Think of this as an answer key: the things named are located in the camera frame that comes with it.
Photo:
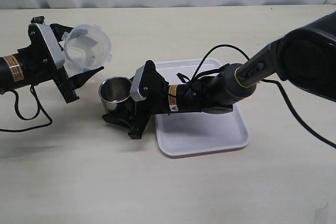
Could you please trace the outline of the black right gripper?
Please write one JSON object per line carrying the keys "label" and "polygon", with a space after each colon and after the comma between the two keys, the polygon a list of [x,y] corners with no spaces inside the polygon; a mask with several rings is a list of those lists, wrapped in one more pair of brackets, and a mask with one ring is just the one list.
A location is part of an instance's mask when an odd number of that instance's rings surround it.
{"label": "black right gripper", "polygon": [[140,139],[152,115],[200,112],[202,110],[205,95],[204,79],[194,76],[188,79],[178,73],[183,80],[181,84],[170,84],[156,70],[152,60],[145,62],[145,69],[141,80],[146,99],[135,102],[130,112],[110,111],[102,116],[106,123],[119,125],[131,129],[129,137]]}

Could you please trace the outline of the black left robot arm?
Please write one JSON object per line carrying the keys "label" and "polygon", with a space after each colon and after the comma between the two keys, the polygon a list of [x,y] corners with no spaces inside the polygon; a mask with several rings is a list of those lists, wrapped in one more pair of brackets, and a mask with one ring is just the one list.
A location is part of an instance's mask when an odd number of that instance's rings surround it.
{"label": "black left robot arm", "polygon": [[64,67],[65,47],[60,42],[64,34],[69,34],[74,28],[58,23],[47,25],[44,19],[44,16],[37,16],[30,21],[29,46],[18,49],[15,54],[1,57],[1,94],[52,80],[65,102],[74,102],[79,99],[75,90],[104,67],[94,67],[69,77]]}

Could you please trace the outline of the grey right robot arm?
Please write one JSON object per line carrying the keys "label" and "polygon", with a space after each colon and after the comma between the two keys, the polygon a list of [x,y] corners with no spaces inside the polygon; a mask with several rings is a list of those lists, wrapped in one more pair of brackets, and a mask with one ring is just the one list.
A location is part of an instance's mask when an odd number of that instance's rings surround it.
{"label": "grey right robot arm", "polygon": [[179,73],[180,84],[169,84],[152,60],[130,79],[129,94],[103,115],[107,123],[129,129],[140,139],[152,115],[204,112],[225,114],[251,96],[257,83],[289,81],[301,90],[335,100],[335,13],[325,15],[270,42],[245,63],[228,63],[191,78]]}

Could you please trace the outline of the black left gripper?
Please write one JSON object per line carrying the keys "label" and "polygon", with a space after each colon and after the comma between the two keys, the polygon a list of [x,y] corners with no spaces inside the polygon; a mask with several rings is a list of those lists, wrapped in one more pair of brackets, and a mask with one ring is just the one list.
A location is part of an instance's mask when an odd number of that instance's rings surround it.
{"label": "black left gripper", "polygon": [[[44,24],[44,16],[33,17],[28,25],[28,37],[30,45],[19,49],[18,54],[22,57],[24,67],[27,68],[28,76],[25,78],[29,84],[38,85],[52,80],[66,103],[79,99],[75,90],[81,88],[91,77],[104,69],[104,66],[76,74],[69,78],[65,63],[63,67],[56,70],[53,60],[48,52],[43,38],[34,23]],[[73,27],[53,23],[51,27],[58,42],[63,41],[64,33],[70,33]]]}

